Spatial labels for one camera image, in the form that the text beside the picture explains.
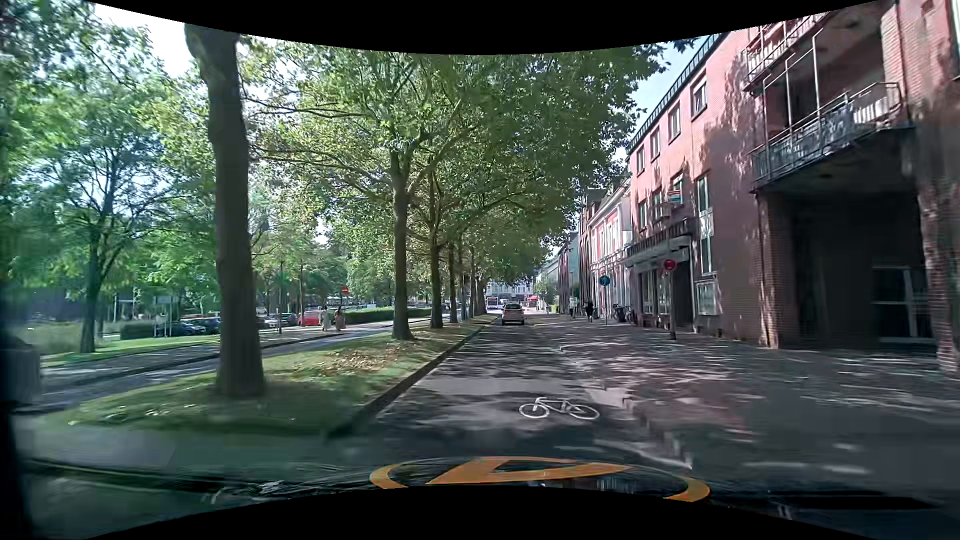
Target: roof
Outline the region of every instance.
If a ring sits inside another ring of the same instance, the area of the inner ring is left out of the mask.
[[[700,69],[700,66],[707,61],[710,53],[716,49],[716,46],[723,41],[723,38],[726,37],[729,32],[721,32],[720,34],[711,34],[707,36],[704,42],[700,45],[700,49],[697,50],[697,54],[693,55],[693,58],[690,59],[690,62],[684,68],[684,71],[681,72],[680,77],[677,77],[677,80],[674,81],[673,85],[669,90],[663,94],[663,97],[660,99],[660,102],[657,103],[657,106],[654,107],[654,111],[650,113],[650,116],[647,116],[647,119],[643,122],[643,125],[640,126],[640,131],[636,132],[633,138],[630,139],[630,144],[627,145],[627,156],[630,156],[636,147],[640,145],[640,141],[653,129],[653,127],[660,121],[660,117],[663,116],[663,113],[666,111],[666,108],[673,103],[673,100],[677,98],[680,94],[680,91],[684,89],[687,83],[690,82],[690,79],[693,75]]]

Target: white car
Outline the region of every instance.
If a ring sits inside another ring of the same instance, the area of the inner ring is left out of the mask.
[[[500,315],[500,325],[507,323],[526,324],[526,315],[523,314],[523,306],[517,303],[503,305],[503,315]]]

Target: parked car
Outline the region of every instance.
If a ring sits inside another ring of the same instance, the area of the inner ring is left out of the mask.
[[[189,324],[203,327],[205,333],[220,333],[220,317],[204,317],[203,319],[191,319]]]
[[[281,313],[280,314],[280,323],[284,328],[294,327],[300,323],[300,318],[296,313]]]
[[[276,328],[276,319],[273,317],[268,317],[267,315],[257,315],[256,327],[261,330]]]
[[[500,316],[500,325],[502,326],[506,323],[520,323],[521,325],[526,324],[526,316],[523,314],[523,306],[516,302],[504,304],[503,315]]]
[[[174,321],[170,323],[170,326],[166,325],[157,325],[154,329],[154,335],[157,337],[169,335],[170,337],[180,337],[182,335],[198,335],[203,334],[204,331],[201,328],[198,328],[189,323],[184,323],[182,321]]]
[[[316,327],[320,325],[320,312],[319,311],[305,311],[300,317],[300,325],[302,327]]]

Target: hedge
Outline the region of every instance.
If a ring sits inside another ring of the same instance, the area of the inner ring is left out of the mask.
[[[120,339],[140,339],[154,337],[154,323],[128,323],[120,329]]]
[[[347,324],[349,325],[390,321],[394,318],[394,309],[392,307],[377,307],[375,309],[344,309],[344,316],[347,317]],[[407,307],[407,318],[429,316],[429,307]]]

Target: balcony railing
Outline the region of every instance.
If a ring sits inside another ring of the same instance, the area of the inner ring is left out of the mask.
[[[751,45],[746,51],[747,77],[744,84],[751,85],[761,73],[778,61],[794,43],[804,37],[828,14],[829,12],[822,12],[784,21],[782,31],[785,32],[785,36],[769,42],[766,41],[766,34],[777,25],[765,25],[761,28],[760,36],[757,38],[759,46],[755,49],[754,45]]]
[[[646,251],[669,238],[677,238],[687,234],[693,234],[693,223],[689,218],[681,219],[676,223],[671,223],[656,234],[643,238],[639,242],[627,247],[627,257],[632,257],[642,251]]]
[[[897,83],[843,94],[752,152],[754,182],[765,184],[901,119]]]

